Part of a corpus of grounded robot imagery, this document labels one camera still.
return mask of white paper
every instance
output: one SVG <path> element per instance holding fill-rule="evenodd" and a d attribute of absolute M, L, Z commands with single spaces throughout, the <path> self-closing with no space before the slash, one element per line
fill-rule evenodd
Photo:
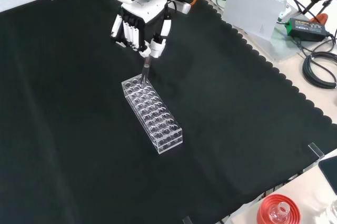
<path fill-rule="evenodd" d="M 277 0 L 226 0 L 222 20 L 270 40 L 279 14 L 284 10 L 284 4 Z"/>

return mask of black fabric mat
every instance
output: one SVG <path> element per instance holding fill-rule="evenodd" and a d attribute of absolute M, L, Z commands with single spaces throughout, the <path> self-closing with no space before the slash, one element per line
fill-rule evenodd
<path fill-rule="evenodd" d="M 198 0 L 174 14 L 150 80 L 183 128 L 158 155 L 121 82 L 114 0 L 0 14 L 1 223 L 215 223 L 337 148 L 337 127 Z"/>

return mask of red cap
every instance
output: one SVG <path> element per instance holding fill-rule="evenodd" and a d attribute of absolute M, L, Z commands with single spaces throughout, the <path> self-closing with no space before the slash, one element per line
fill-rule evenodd
<path fill-rule="evenodd" d="M 301 214 L 299 208 L 290 198 L 280 194 L 272 194 L 263 200 L 257 213 L 257 223 L 273 224 L 269 218 L 269 209 L 275 204 L 279 204 L 281 202 L 286 202 L 290 206 L 290 218 L 287 221 L 287 224 L 300 224 Z"/>

